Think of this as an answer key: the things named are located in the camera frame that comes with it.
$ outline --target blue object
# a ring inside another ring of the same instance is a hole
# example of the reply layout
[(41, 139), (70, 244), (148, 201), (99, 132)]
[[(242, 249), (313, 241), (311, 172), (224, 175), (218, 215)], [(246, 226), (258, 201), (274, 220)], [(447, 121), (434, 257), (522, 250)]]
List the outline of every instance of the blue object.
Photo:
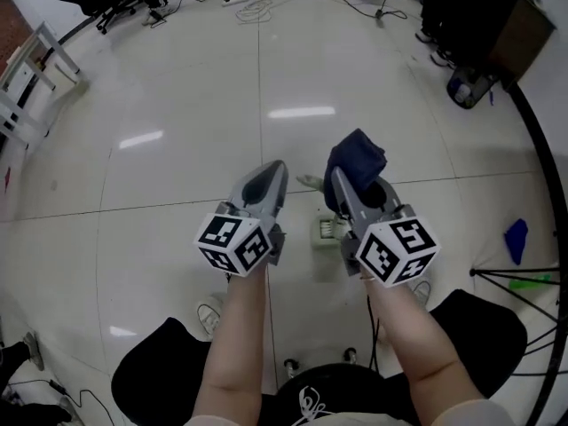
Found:
[(326, 175), (323, 178), (323, 194), (326, 205), (339, 212), (331, 184), (331, 172), (340, 167), (351, 182), (357, 194), (365, 192), (387, 165), (384, 150), (376, 146), (360, 129), (356, 129), (337, 146), (334, 146), (327, 159)]
[(525, 250), (526, 235), (529, 233), (529, 228), (524, 219), (518, 219), (506, 232), (505, 242), (513, 262), (520, 265), (523, 258), (523, 251)]

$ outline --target white box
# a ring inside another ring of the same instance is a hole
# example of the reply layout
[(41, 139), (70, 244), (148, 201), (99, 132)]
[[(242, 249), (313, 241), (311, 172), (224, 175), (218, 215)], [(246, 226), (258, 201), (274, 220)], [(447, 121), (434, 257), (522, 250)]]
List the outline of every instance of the white box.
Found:
[(441, 250), (423, 217), (404, 217), (367, 228), (357, 260), (386, 287), (422, 276)]
[(260, 220), (208, 213), (193, 244), (221, 272), (247, 276), (272, 250)]

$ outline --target trash bin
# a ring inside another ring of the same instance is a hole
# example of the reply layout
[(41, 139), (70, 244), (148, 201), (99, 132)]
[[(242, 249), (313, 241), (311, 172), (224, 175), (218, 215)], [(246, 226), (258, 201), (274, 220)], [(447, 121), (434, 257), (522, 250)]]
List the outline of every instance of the trash bin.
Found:
[(497, 76), (470, 67), (457, 67), (447, 83), (447, 93), (459, 107), (471, 109), (497, 82)]

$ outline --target chair caster wheel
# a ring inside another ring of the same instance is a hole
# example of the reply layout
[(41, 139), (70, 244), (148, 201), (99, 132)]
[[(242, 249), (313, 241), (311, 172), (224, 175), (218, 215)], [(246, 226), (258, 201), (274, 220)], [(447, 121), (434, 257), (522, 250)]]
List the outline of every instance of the chair caster wheel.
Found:
[(357, 351), (355, 349), (353, 349), (352, 347), (350, 347), (349, 349), (346, 349), (345, 352), (343, 353), (343, 361), (345, 361), (346, 363), (349, 363), (350, 365), (356, 365), (357, 364)]
[(295, 359), (287, 359), (284, 361), (284, 367), (288, 372), (288, 379), (293, 379), (297, 375), (297, 371), (300, 369), (300, 363)]

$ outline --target white wall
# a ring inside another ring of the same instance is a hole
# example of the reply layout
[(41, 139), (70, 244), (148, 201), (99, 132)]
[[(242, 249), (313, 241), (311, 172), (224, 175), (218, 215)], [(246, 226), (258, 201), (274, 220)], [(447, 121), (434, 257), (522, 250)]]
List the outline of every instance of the white wall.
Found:
[[(568, 198), (568, 0), (542, 0), (541, 6), (557, 30), (519, 86), (547, 137)], [(561, 369), (568, 368), (567, 354)], [(568, 376), (559, 375), (539, 424), (556, 424), (567, 408)]]
[(59, 0), (13, 0), (13, 2), (31, 28), (36, 28), (44, 20), (57, 38), (61, 38), (87, 19), (78, 5)]

